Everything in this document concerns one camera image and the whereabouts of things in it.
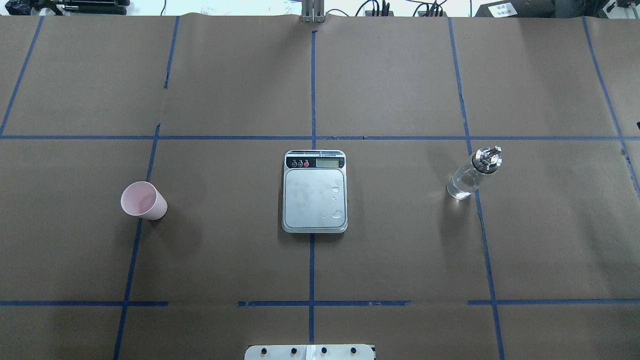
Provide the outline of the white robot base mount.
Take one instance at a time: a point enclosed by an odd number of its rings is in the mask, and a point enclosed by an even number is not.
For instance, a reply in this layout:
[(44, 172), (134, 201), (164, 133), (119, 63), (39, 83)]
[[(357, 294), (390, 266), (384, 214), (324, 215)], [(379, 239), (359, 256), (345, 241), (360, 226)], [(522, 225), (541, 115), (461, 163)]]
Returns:
[(245, 360), (375, 360), (370, 344), (279, 344), (251, 345)]

